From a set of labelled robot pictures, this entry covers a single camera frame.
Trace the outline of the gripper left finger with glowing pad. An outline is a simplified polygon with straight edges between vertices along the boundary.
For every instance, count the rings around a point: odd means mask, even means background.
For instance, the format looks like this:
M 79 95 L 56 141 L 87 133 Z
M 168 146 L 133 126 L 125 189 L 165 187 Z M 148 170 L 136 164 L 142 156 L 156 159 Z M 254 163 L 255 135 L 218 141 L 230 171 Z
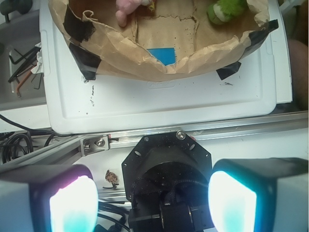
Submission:
M 97 213 L 97 186 L 84 165 L 0 169 L 2 232 L 91 232 Z

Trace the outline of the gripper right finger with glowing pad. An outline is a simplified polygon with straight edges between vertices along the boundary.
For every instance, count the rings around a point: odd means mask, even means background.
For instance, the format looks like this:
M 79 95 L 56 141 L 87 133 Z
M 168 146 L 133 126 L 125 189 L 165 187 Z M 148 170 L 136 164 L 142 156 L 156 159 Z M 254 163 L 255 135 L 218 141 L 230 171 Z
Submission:
M 307 232 L 309 161 L 221 159 L 213 167 L 208 200 L 219 232 Z

